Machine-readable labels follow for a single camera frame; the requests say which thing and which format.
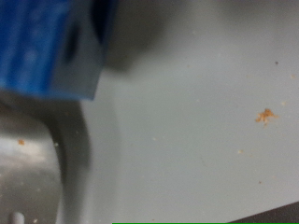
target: gray surface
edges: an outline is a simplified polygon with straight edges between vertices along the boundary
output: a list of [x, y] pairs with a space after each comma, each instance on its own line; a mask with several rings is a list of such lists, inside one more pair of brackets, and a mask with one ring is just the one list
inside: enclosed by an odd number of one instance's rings
[[[226, 222], [298, 201], [298, 21], [297, 1], [121, 1], [82, 104], [81, 223]], [[263, 127], [267, 107], [279, 118]]]

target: metal surface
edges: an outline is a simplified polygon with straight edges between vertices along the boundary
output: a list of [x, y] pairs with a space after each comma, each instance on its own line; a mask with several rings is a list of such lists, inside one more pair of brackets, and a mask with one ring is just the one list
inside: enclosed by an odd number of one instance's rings
[[59, 162], [46, 126], [0, 105], [0, 224], [14, 213], [25, 224], [55, 223]]

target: orange crumb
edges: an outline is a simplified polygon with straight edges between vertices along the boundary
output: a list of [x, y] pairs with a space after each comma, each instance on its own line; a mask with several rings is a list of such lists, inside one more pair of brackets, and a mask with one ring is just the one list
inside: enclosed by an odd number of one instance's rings
[[270, 117], [273, 118], [278, 118], [277, 115], [274, 115], [273, 112], [270, 109], [265, 109], [263, 113], [259, 113], [258, 114], [258, 118], [255, 120], [256, 122], [263, 122], [263, 125], [267, 125], [267, 123], [269, 122]]
[[19, 143], [19, 145], [21, 145], [21, 146], [24, 146], [24, 145], [25, 145], [25, 141], [22, 140], [22, 139], [19, 139], [18, 143]]

